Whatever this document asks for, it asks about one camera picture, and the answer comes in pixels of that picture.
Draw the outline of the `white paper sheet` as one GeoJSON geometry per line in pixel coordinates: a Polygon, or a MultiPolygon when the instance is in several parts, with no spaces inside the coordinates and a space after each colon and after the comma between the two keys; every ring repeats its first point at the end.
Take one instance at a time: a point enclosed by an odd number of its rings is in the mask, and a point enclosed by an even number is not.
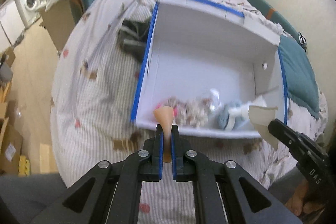
{"type": "Polygon", "coordinates": [[[249,107],[249,123],[272,148],[278,149],[278,140],[269,133],[268,125],[276,118],[277,107],[268,107],[263,96],[256,97],[249,107]]]}

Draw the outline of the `light blue fluffy sock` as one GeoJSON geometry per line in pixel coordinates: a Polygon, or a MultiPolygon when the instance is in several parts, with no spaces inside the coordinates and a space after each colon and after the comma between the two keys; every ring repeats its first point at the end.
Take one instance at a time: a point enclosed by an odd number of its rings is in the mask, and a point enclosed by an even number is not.
{"type": "Polygon", "coordinates": [[[218,126],[224,131],[235,131],[249,122],[251,101],[241,103],[231,101],[224,105],[218,114],[218,126]]]}

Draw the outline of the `cream ruffled scrunchie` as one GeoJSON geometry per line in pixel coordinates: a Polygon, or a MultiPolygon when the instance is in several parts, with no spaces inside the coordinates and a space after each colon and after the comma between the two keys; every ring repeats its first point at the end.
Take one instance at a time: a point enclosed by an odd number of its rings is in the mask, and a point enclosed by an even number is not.
{"type": "Polygon", "coordinates": [[[170,97],[167,100],[176,100],[178,103],[178,114],[174,117],[177,125],[197,128],[203,127],[209,121],[210,113],[201,99],[181,101],[176,97],[170,97]]]}

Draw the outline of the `clear plastic bag with toy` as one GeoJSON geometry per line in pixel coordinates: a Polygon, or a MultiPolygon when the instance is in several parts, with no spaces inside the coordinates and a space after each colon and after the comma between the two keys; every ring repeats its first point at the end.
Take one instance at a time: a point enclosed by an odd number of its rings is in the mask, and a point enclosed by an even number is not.
{"type": "Polygon", "coordinates": [[[217,89],[211,88],[201,95],[201,102],[209,113],[217,112],[221,107],[220,92],[217,89]]]}

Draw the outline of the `pink rubber duck toy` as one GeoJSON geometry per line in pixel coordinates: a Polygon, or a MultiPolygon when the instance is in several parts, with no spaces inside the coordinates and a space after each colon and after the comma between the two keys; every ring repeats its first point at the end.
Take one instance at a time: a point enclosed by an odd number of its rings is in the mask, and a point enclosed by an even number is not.
{"type": "Polygon", "coordinates": [[[164,107],[164,106],[172,107],[174,116],[175,117],[177,116],[177,114],[178,114],[178,103],[177,103],[176,100],[166,100],[166,101],[160,102],[159,104],[157,104],[157,106],[155,108],[159,109],[160,107],[164,107]]]}

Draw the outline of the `teal pillow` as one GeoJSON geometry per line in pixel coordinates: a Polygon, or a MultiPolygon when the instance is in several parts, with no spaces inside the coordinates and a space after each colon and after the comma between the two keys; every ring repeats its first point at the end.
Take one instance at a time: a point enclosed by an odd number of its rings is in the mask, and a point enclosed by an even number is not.
{"type": "Polygon", "coordinates": [[[318,86],[306,52],[296,40],[284,35],[280,37],[278,52],[285,72],[288,98],[318,119],[318,86]]]}

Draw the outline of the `yellow object on floor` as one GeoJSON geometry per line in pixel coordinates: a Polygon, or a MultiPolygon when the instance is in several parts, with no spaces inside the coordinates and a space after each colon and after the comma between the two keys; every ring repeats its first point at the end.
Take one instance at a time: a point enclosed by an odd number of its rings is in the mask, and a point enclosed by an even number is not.
{"type": "Polygon", "coordinates": [[[18,176],[24,177],[29,175],[30,175],[30,161],[26,156],[21,155],[19,159],[18,176]]]}

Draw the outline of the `flat cardboard boxes on floor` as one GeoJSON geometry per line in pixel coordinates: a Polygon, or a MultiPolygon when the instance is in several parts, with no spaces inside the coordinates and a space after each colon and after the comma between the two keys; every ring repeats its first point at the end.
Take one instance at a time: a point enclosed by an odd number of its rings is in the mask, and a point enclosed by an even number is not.
{"type": "Polygon", "coordinates": [[[22,142],[22,135],[10,123],[7,115],[7,102],[1,102],[1,176],[4,174],[18,174],[22,142]]]}

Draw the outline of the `checkered bed sheet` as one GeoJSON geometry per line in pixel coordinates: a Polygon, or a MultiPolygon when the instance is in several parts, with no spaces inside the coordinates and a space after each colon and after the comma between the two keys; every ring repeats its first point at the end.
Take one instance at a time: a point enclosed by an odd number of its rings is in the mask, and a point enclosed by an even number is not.
{"type": "MultiPolygon", "coordinates": [[[[51,135],[67,187],[100,160],[124,160],[154,133],[129,121],[140,65],[117,42],[122,19],[147,19],[153,9],[154,0],[96,0],[64,47],[51,92],[51,135]]],[[[319,143],[328,110],[318,91],[319,119],[289,100],[288,122],[319,143]]],[[[295,166],[287,148],[275,151],[261,139],[187,139],[211,160],[237,161],[266,188],[295,166]]],[[[143,183],[139,211],[138,223],[195,223],[192,183],[174,182],[164,164],[160,183],[143,183]]]]}

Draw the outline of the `white cardboard box blue edges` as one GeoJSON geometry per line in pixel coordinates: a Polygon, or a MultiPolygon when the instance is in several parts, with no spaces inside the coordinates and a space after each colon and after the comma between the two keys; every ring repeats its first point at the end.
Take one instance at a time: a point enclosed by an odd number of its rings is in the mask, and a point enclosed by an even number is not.
{"type": "Polygon", "coordinates": [[[157,0],[131,110],[137,127],[155,129],[153,110],[165,99],[219,102],[262,96],[287,121],[280,36],[242,12],[208,0],[157,0]]]}

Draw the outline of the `dark grey sock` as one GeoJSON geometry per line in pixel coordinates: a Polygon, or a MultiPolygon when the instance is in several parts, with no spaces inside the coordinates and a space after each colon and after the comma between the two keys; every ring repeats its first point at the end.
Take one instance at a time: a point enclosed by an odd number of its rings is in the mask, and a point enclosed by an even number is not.
{"type": "Polygon", "coordinates": [[[118,32],[121,49],[132,55],[139,63],[143,61],[151,18],[140,22],[124,19],[118,32]]]}

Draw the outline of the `brown cardboard box by bed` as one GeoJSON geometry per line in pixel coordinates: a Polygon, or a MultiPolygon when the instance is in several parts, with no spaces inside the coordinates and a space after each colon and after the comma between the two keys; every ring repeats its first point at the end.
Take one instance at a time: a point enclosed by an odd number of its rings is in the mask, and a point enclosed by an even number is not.
{"type": "Polygon", "coordinates": [[[46,2],[43,2],[38,11],[43,20],[42,26],[48,31],[56,50],[58,53],[62,52],[75,28],[69,1],[60,0],[49,10],[46,10],[46,2]]]}

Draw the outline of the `white washing machine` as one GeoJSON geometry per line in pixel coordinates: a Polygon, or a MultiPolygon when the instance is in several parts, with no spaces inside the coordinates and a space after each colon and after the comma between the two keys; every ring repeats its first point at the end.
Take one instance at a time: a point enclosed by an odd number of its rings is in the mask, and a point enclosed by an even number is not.
{"type": "Polygon", "coordinates": [[[15,4],[25,29],[29,29],[41,17],[38,12],[40,0],[15,0],[15,4]]]}

